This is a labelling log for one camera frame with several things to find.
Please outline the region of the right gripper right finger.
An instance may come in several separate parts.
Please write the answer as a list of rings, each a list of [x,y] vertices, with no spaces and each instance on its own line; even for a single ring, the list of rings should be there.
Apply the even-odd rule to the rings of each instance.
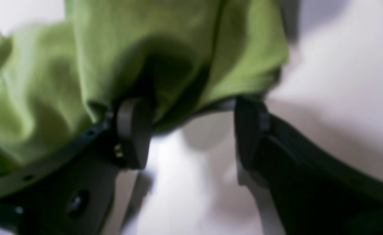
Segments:
[[[237,97],[241,165],[270,189],[288,235],[383,235],[383,182],[335,159],[266,105]]]

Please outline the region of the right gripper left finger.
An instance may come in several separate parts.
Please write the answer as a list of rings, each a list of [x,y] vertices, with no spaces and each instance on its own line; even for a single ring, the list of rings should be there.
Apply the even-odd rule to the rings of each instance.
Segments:
[[[147,98],[109,106],[102,120],[53,155],[0,177],[0,229],[15,235],[97,235],[117,175],[145,168]]]

